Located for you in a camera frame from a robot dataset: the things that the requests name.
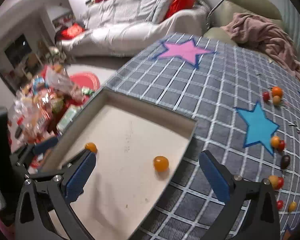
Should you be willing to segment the yellow tomato pair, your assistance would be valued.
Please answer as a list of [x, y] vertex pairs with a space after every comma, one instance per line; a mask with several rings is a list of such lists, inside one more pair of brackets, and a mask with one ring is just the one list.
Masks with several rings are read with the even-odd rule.
[[165, 172], [169, 168], [169, 161], [165, 156], [159, 155], [153, 159], [153, 166], [157, 172]]
[[97, 153], [97, 147], [93, 142], [86, 143], [84, 147], [86, 150], [89, 150], [93, 153]]

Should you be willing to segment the red cherry tomato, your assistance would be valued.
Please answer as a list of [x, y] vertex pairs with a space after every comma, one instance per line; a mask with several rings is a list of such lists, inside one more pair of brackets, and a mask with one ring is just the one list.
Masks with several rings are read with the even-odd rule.
[[282, 200], [278, 200], [276, 202], [276, 207], [277, 207], [278, 211], [281, 210], [283, 208], [283, 206], [284, 206], [284, 202]]

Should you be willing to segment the brown longan fruit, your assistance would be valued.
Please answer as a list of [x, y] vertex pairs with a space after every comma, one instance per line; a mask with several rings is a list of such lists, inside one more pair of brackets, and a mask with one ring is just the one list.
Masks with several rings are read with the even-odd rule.
[[270, 175], [268, 177], [268, 180], [270, 181], [271, 185], [272, 185], [272, 188], [273, 189], [277, 189], [278, 187], [278, 184], [279, 184], [279, 177], [278, 176], [275, 176], [275, 175]]

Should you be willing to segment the snack bags pile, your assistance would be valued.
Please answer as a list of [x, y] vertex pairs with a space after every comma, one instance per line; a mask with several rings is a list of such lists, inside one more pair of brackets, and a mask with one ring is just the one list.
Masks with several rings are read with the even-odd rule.
[[58, 134], [57, 125], [70, 106], [80, 107], [91, 96], [70, 80], [66, 66], [46, 65], [17, 91], [8, 113], [11, 149], [36, 144]]

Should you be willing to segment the dark purple tomato middle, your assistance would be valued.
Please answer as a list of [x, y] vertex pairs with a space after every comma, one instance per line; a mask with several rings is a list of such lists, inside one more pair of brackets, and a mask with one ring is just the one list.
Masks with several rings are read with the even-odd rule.
[[280, 167], [282, 170], [286, 169], [290, 165], [290, 155], [284, 154], [281, 157]]

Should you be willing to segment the red tomato by blue star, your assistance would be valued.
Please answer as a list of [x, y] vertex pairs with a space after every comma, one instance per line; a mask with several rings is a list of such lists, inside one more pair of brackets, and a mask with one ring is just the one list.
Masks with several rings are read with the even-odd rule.
[[285, 149], [285, 141], [284, 140], [280, 140], [280, 143], [279, 143], [279, 145], [278, 145], [278, 147], [277, 147], [277, 150], [279, 151], [279, 152], [283, 152], [284, 151], [284, 149]]

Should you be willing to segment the round red floor mat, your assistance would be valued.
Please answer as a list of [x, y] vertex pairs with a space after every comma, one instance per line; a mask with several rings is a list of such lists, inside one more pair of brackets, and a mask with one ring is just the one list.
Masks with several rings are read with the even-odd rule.
[[70, 80], [81, 87], [82, 93], [87, 96], [91, 96], [101, 87], [98, 77], [91, 72], [72, 74]]

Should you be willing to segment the grey grid star tablecloth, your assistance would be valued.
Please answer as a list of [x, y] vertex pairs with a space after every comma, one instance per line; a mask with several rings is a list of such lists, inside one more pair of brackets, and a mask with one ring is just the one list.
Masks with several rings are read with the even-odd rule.
[[[261, 181], [273, 174], [284, 179], [276, 192], [284, 202], [279, 212], [280, 230], [300, 224], [300, 82], [277, 64], [253, 51], [217, 40], [186, 34], [165, 38], [171, 43], [193, 40], [208, 54], [200, 55], [198, 69], [179, 58], [157, 59], [164, 51], [157, 41], [127, 62], [107, 82], [107, 87], [166, 107], [196, 120], [197, 127], [170, 184], [133, 239], [200, 239], [224, 204], [199, 168], [203, 150], [232, 174]], [[283, 90], [281, 105], [273, 104], [271, 88]], [[270, 100], [264, 102], [262, 93]], [[268, 119], [278, 124], [290, 165], [280, 168], [281, 154], [269, 154], [261, 144], [245, 147], [246, 123], [237, 108], [251, 110], [260, 102]], [[295, 201], [297, 208], [288, 212]]]

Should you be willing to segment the small brown longan far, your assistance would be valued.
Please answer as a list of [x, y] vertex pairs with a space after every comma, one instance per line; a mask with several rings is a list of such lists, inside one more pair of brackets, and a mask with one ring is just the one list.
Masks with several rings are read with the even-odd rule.
[[273, 97], [273, 104], [274, 104], [275, 106], [281, 105], [281, 97], [278, 96], [278, 95], [274, 96], [274, 97]]

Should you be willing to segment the far small red tomato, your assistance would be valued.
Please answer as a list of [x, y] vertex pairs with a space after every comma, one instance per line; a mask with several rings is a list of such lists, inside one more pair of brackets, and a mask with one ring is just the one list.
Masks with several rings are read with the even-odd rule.
[[270, 94], [268, 91], [262, 93], [262, 99], [264, 102], [268, 102], [270, 100]]

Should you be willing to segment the red cushion on side sofa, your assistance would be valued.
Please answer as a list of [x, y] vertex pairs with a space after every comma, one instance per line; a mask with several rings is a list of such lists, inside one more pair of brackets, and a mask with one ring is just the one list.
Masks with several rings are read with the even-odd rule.
[[71, 40], [83, 32], [85, 32], [85, 28], [77, 23], [74, 23], [70, 27], [62, 27], [61, 30], [56, 33], [55, 41]]

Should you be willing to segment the orange tangerine on table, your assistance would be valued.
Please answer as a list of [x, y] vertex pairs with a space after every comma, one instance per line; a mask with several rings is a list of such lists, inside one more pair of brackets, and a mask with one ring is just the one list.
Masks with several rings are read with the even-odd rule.
[[271, 94], [272, 94], [272, 97], [278, 96], [279, 98], [282, 98], [283, 90], [278, 86], [274, 86], [271, 88]]

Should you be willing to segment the white covered sofa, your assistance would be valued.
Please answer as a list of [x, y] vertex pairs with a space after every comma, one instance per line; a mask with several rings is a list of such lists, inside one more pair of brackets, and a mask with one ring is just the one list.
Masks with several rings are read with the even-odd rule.
[[106, 0], [89, 6], [79, 17], [85, 32], [58, 45], [68, 56], [134, 56], [173, 33], [201, 36], [211, 8], [196, 0], [159, 24], [151, 22], [156, 0]]

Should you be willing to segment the pale green curtain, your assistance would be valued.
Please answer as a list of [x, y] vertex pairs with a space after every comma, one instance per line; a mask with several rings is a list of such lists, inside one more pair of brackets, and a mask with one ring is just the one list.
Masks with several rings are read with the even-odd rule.
[[300, 61], [300, 14], [290, 0], [285, 0], [283, 22], [285, 30], [292, 38]]

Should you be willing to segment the plain red cushion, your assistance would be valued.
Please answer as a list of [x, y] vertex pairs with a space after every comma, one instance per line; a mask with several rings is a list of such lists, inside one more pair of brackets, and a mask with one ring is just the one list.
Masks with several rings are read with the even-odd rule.
[[194, 6], [196, 0], [174, 0], [170, 6], [168, 11], [165, 15], [165, 20], [170, 18], [172, 15], [174, 15], [176, 12], [179, 12], [181, 10], [185, 9], [191, 9]]

